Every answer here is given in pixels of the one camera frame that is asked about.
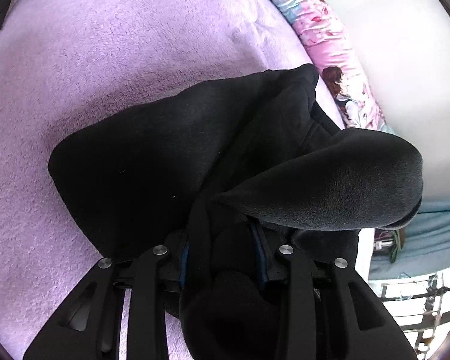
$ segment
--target white wall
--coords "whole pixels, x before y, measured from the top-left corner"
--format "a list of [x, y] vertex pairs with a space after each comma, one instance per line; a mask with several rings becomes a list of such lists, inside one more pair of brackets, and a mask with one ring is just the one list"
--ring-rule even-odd
[[424, 159], [427, 197], [450, 196], [450, 18], [438, 0], [327, 0], [389, 124]]

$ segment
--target purple blanket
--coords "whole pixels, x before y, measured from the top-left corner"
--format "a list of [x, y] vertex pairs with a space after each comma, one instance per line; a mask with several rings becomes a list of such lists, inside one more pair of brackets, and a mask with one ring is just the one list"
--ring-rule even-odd
[[[199, 81], [307, 62], [268, 0], [18, 0], [0, 31], [0, 341], [13, 358], [100, 258], [48, 175], [53, 147]], [[342, 127], [322, 81], [317, 99]], [[189, 359], [179, 321], [167, 329], [170, 358]]]

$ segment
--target metal rivet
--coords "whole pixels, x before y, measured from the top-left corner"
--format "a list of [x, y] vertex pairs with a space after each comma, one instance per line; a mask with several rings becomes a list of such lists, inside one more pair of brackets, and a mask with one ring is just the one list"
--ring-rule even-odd
[[342, 257], [339, 257], [339, 258], [335, 259], [335, 265], [338, 268], [347, 268], [348, 262], [345, 259], [343, 259]]
[[104, 258], [98, 261], [98, 266], [102, 269], [107, 269], [112, 266], [112, 260]]
[[165, 254], [168, 252], [168, 247], [165, 245], [157, 245], [154, 247], [154, 254], [157, 256], [161, 256], [162, 254]]
[[281, 254], [292, 254], [293, 253], [293, 247], [290, 245], [282, 245], [278, 248]]

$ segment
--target printed pillowcase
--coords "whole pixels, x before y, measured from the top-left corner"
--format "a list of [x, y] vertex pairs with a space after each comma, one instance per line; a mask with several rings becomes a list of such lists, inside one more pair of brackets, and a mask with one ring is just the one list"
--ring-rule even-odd
[[346, 127], [394, 133], [373, 98], [345, 26], [325, 0], [271, 0], [299, 36]]

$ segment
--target black plastic bracket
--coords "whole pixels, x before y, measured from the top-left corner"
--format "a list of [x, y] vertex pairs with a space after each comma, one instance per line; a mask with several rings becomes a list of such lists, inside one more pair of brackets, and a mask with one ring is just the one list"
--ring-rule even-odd
[[168, 360], [163, 291], [176, 291], [179, 267], [172, 252], [185, 243], [182, 232], [167, 246], [114, 264], [99, 260], [60, 304], [28, 347], [24, 360], [118, 360], [125, 290], [131, 289], [128, 360]]
[[[283, 246], [275, 257], [288, 270], [288, 296], [276, 360], [296, 360], [304, 354], [324, 360], [416, 360], [394, 318], [353, 266], [336, 260], [315, 263]], [[324, 332], [320, 340], [318, 324]]]

